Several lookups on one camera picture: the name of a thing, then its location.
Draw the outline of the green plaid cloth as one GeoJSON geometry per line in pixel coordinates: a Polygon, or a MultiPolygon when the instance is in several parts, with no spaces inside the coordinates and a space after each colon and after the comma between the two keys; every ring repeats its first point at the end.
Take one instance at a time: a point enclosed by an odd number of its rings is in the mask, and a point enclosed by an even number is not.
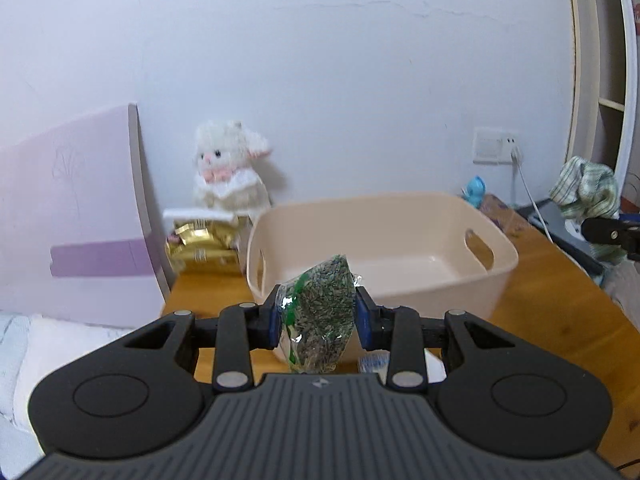
{"type": "Polygon", "coordinates": [[[573,236],[580,234],[582,222],[589,218],[620,216],[620,191],[614,171],[579,156],[563,165],[549,197],[559,207],[573,236]]]}

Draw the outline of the clear bag of dried herbs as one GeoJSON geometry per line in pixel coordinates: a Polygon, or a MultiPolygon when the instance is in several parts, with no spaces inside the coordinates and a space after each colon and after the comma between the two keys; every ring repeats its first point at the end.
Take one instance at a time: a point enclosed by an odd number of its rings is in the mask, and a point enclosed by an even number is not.
{"type": "Polygon", "coordinates": [[[347,258],[336,255],[278,286],[280,346],[293,372],[335,370],[355,329],[357,284],[347,258]]]}

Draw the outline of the grey laptop device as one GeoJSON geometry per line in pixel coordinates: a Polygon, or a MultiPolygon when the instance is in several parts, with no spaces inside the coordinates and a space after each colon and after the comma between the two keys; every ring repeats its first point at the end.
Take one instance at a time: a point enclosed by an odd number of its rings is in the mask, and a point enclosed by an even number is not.
{"type": "Polygon", "coordinates": [[[580,234],[578,226],[565,219],[560,207],[552,200],[547,198],[536,206],[520,207],[516,212],[542,234],[549,234],[552,242],[592,278],[600,278],[604,274],[604,265],[593,257],[591,246],[580,234]]]}

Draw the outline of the purple patterned table mat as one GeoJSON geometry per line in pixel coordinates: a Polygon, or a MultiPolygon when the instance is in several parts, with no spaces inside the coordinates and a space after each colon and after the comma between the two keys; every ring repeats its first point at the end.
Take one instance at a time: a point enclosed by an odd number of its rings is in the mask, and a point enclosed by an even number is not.
{"type": "Polygon", "coordinates": [[[514,209],[499,200],[497,196],[486,194],[480,204],[480,211],[507,237],[516,240],[529,228],[528,222],[514,209]]]}

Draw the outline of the white bed pillow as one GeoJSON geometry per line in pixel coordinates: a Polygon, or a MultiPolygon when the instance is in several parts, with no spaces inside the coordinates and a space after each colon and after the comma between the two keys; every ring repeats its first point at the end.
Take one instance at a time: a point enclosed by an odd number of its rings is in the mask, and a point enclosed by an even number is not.
{"type": "Polygon", "coordinates": [[[1,415],[29,432],[28,401],[42,378],[129,333],[126,328],[1,315],[1,415]]]}

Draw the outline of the blue bird figurine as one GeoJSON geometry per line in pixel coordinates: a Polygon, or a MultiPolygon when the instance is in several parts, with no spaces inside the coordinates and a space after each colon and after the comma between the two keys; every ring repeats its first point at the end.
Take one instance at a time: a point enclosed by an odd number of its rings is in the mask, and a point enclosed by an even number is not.
{"type": "Polygon", "coordinates": [[[482,206],[486,194],[486,184],[480,176],[476,176],[462,188],[462,198],[474,208],[482,206]]]}

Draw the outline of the beige plastic storage basket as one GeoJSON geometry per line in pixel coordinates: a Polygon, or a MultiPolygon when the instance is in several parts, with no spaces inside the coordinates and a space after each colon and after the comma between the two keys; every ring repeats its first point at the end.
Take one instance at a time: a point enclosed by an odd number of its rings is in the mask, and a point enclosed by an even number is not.
{"type": "MultiPolygon", "coordinates": [[[[459,197],[422,193],[277,206],[248,241],[246,280],[256,301],[336,255],[384,307],[427,318],[462,309],[489,318],[518,265],[495,223],[459,197]]],[[[358,359],[356,328],[341,359],[358,359]]]]}

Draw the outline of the pink and purple headboard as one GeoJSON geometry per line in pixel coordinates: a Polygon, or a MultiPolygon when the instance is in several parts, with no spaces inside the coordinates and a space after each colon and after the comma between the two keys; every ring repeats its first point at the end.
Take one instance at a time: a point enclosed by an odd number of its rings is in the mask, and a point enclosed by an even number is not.
{"type": "Polygon", "coordinates": [[[1,152],[1,307],[136,327],[168,292],[146,206],[132,104],[1,152]]]}

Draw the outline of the gold foil snack bag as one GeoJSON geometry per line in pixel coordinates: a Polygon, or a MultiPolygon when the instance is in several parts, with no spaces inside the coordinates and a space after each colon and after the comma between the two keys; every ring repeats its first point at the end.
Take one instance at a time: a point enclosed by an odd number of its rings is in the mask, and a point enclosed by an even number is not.
{"type": "Polygon", "coordinates": [[[163,211],[165,252],[176,273],[243,274],[250,218],[208,208],[163,211]]]}

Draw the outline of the white plush bunny toy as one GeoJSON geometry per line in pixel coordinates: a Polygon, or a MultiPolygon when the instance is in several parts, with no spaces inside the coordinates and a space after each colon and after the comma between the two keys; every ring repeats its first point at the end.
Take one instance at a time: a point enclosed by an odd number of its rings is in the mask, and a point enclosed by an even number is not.
{"type": "Polygon", "coordinates": [[[271,203],[254,161],[270,153],[268,140],[239,120],[203,122],[195,133],[195,203],[255,222],[271,203]]]}

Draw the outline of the white wall switch socket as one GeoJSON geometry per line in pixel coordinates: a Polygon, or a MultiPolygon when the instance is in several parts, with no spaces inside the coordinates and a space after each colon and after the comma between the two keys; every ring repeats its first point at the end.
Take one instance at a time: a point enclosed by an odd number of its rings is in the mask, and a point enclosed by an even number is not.
{"type": "Polygon", "coordinates": [[[473,136],[472,162],[477,165],[512,165],[512,153],[518,137],[496,128],[476,128],[473,136]]]}

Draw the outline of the cream wooden shelf frame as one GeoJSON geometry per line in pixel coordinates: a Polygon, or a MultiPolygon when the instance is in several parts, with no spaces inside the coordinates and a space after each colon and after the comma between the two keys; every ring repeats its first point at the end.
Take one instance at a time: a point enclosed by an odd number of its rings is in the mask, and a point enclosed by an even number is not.
{"type": "Polygon", "coordinates": [[[609,166],[639,201],[639,0],[570,0],[574,96],[567,157],[609,166]]]}

